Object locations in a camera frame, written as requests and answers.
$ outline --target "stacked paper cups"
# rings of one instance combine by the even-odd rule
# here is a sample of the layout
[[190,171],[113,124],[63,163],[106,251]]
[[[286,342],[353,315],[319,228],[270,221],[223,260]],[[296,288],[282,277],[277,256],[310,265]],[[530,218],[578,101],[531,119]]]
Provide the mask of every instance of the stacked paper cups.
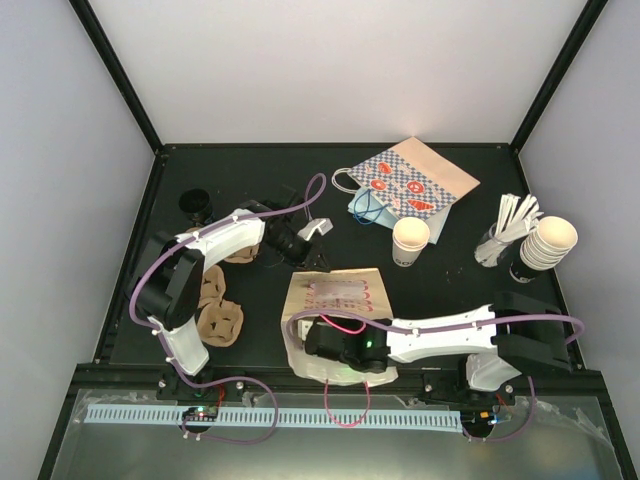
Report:
[[517,282],[528,283],[560,263],[576,243],[578,232],[573,225],[560,217],[544,217],[522,243],[509,273]]

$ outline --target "black cylinder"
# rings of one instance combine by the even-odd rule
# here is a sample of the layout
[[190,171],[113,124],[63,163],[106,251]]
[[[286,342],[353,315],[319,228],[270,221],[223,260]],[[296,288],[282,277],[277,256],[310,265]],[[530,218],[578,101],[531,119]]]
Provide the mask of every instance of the black cylinder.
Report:
[[207,225],[213,221],[211,198],[206,190],[194,188],[184,192],[180,196],[178,206],[196,227]]

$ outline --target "pink cable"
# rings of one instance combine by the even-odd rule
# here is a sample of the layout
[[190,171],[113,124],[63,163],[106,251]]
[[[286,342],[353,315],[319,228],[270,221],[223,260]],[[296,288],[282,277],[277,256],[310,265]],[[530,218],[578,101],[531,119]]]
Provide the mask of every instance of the pink cable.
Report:
[[367,324],[363,323],[362,326],[358,329],[358,330],[348,330],[344,327],[341,327],[340,325],[338,325],[337,323],[332,322],[329,317],[327,317],[326,315],[320,315],[320,318],[322,318],[325,322],[327,322],[329,325],[331,325],[333,328],[340,330],[343,333],[348,333],[349,335],[357,335],[359,333],[364,332],[364,329],[367,328]]
[[334,417],[331,413],[331,410],[329,410],[329,379],[327,379],[324,384],[324,409],[327,411],[329,419],[342,428],[353,428],[360,425],[364,421],[364,419],[367,418],[369,408],[371,408],[371,393],[369,392],[369,384],[367,382],[364,382],[364,390],[365,392],[367,392],[367,408],[365,409],[364,413],[360,415],[360,418],[353,423],[342,423],[336,417]]

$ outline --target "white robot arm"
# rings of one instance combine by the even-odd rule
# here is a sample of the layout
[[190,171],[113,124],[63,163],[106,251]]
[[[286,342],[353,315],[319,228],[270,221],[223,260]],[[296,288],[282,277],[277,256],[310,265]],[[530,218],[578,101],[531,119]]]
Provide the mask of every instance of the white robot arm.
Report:
[[331,221],[319,218],[309,222],[295,216],[280,216],[277,220],[246,218],[268,210],[262,204],[249,202],[248,208],[239,208],[227,217],[227,225],[211,229],[204,227],[175,237],[157,234],[149,241],[138,264],[129,290],[163,251],[178,242],[195,237],[176,254],[177,258],[165,262],[149,279],[138,297],[137,309],[157,327],[154,334],[162,333],[173,358],[185,373],[197,374],[208,362],[209,353],[200,341],[196,328],[197,305],[202,275],[211,266],[235,252],[263,240],[275,248],[283,258],[296,266],[328,270],[316,238],[331,228]]

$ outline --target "purple cable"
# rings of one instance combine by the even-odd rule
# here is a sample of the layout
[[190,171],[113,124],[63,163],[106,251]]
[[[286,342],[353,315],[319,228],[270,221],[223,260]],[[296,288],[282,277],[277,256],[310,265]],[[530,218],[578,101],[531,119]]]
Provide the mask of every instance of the purple cable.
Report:
[[529,388],[531,389],[531,408],[529,409],[529,416],[527,417],[527,421],[524,422],[518,430],[500,438],[490,438],[490,437],[480,438],[480,437],[472,437],[469,434],[469,432],[467,432],[467,429],[462,427],[462,433],[464,434],[464,436],[467,437],[469,441],[473,440],[473,441],[485,442],[485,443],[502,443],[502,442],[508,442],[509,440],[513,440],[515,438],[518,438],[520,435],[522,435],[524,431],[527,428],[529,428],[529,425],[531,425],[531,423],[533,422],[533,417],[536,413],[536,401],[537,401],[536,389],[533,387],[533,379],[531,377],[527,377],[527,380],[529,380]]
[[[320,188],[318,189],[318,191],[313,197],[307,198],[311,190],[311,186],[315,183],[317,179],[320,179],[322,181],[322,185],[320,185]],[[274,215],[284,215],[287,213],[295,212],[302,208],[307,208],[309,205],[315,202],[320,197],[320,195],[322,195],[322,192],[324,191],[326,185],[327,185],[327,177],[325,177],[325,175],[322,173],[318,173],[314,175],[313,178],[309,181],[309,184],[307,185],[307,190],[305,193],[305,201],[300,205],[295,205],[293,207],[284,208],[282,210],[276,210],[273,212],[252,213],[249,215],[243,215],[241,217],[237,217],[236,219],[232,217],[226,217],[226,218],[223,218],[222,220],[219,220],[218,222],[213,223],[212,225],[209,225],[205,228],[200,229],[199,234],[204,235],[207,233],[211,233],[219,228],[224,227],[225,225],[229,225],[230,223],[238,220],[246,220],[246,219],[252,219],[252,218],[265,218],[265,217],[272,217]],[[133,320],[138,325],[149,327],[156,331],[160,330],[160,327],[158,327],[157,325],[154,325],[151,322],[142,320],[141,318],[138,317],[138,315],[136,315],[136,303],[138,302],[138,297],[140,296],[140,292],[142,291],[142,288],[149,281],[149,278],[151,278],[151,275],[153,275],[153,273],[175,252],[189,245],[190,243],[195,241],[195,239],[196,239],[195,236],[191,236],[189,238],[186,238],[182,242],[177,243],[173,247],[171,247],[164,254],[160,255],[160,257],[158,257],[158,259],[151,265],[151,267],[149,267],[149,270],[147,270],[144,273],[144,275],[142,275],[142,277],[138,281],[138,284],[136,285],[136,288],[133,290],[133,293],[131,294],[131,300],[129,301],[129,316],[131,317],[131,320]],[[158,338],[160,340],[160,344],[162,345],[162,348],[164,349],[166,355],[168,357],[171,357],[172,356],[171,349],[169,348],[169,345],[167,344],[167,341],[164,338],[164,336],[160,334],[158,335]],[[182,367],[177,362],[172,360],[169,363],[171,363],[171,365],[173,365],[173,367],[176,369],[176,372],[178,372],[178,375],[180,376],[182,381],[192,388],[210,388],[210,387],[221,385],[227,382],[237,382],[237,381],[250,382],[262,387],[273,401],[273,409],[274,409],[273,423],[263,435],[251,440],[234,440],[232,438],[218,437],[215,435],[206,435],[206,434],[205,435],[200,434],[200,438],[217,440],[220,442],[231,443],[234,445],[255,445],[256,443],[260,443],[266,440],[267,438],[269,438],[271,435],[273,435],[276,429],[276,425],[278,424],[278,412],[279,412],[278,401],[275,395],[273,394],[273,391],[265,383],[255,378],[243,377],[243,376],[227,377],[227,378],[222,378],[220,380],[215,380],[213,382],[208,382],[208,383],[195,383],[187,377],[186,372],[182,369]],[[182,424],[182,431],[187,436],[189,435],[196,436],[196,437],[198,436],[186,430],[186,422],[183,422]]]
[[[307,201],[309,201],[309,194],[311,193],[311,185],[312,184],[313,184],[313,180],[307,184],[307,189],[304,191],[304,201],[305,201],[305,203]],[[308,204],[306,207],[304,207],[304,213],[307,214],[307,220],[311,221],[311,220],[313,220],[313,217],[311,216],[311,209],[309,208],[309,205],[310,204]]]
[[[335,315],[337,317],[345,317],[353,320],[358,320],[360,322],[366,323],[367,325],[371,325],[372,327],[379,328],[380,330],[385,330],[391,333],[402,333],[405,335],[414,335],[415,331],[413,329],[394,327],[393,325],[382,325],[375,320],[371,320],[369,318],[363,317],[362,315],[358,315],[357,313],[344,312],[342,310],[331,310],[326,308],[314,308],[311,310],[304,310],[302,312],[298,312],[287,320],[287,324],[285,327],[285,331],[292,342],[298,347],[301,347],[300,339],[297,335],[294,334],[293,328],[295,322],[303,317],[309,316],[318,316],[318,315]],[[428,333],[442,333],[442,332],[453,332],[456,330],[465,330],[467,328],[478,328],[484,327],[485,325],[500,325],[503,323],[516,323],[516,322],[530,322],[530,321],[554,321],[554,322],[568,322],[571,323],[575,327],[575,333],[565,340],[565,344],[569,344],[580,337],[584,332],[584,323],[582,320],[579,320],[574,317],[570,317],[568,315],[553,315],[553,314],[534,314],[534,315],[513,315],[511,317],[500,317],[500,318],[491,318],[487,320],[478,320],[475,322],[461,323],[458,325],[447,325],[444,327],[423,327],[418,328],[417,333],[419,335],[424,335]]]
[[[166,355],[168,357],[171,357],[171,349],[167,344],[167,340],[164,338],[162,334],[158,335],[158,339],[160,340],[160,344],[162,345],[162,348],[164,349]],[[213,382],[208,382],[208,383],[195,383],[191,381],[191,379],[189,379],[186,372],[182,369],[182,367],[178,362],[176,362],[175,360],[171,360],[169,363],[173,365],[173,368],[176,369],[176,372],[178,372],[178,376],[182,379],[182,381],[187,385],[189,385],[191,388],[211,388],[211,387],[216,387],[218,385],[222,385],[223,383],[227,383],[227,382],[249,382],[249,383],[254,383],[258,385],[259,387],[262,387],[267,392],[267,394],[271,397],[271,400],[273,401],[273,410],[274,410],[273,422],[271,422],[269,429],[259,437],[252,438],[251,440],[236,440],[233,438],[219,437],[217,435],[200,434],[200,438],[205,438],[207,440],[215,440],[223,443],[230,443],[232,445],[255,445],[257,443],[263,442],[264,440],[266,440],[267,438],[269,438],[271,435],[274,434],[276,430],[276,426],[278,425],[278,416],[279,416],[278,400],[276,399],[276,396],[274,395],[273,390],[271,390],[267,386],[267,384],[261,382],[257,378],[244,377],[244,376],[226,377],[226,378],[221,378],[220,380],[214,380]],[[193,436],[193,437],[198,436],[195,433],[187,431],[186,420],[182,422],[182,431],[187,436]]]

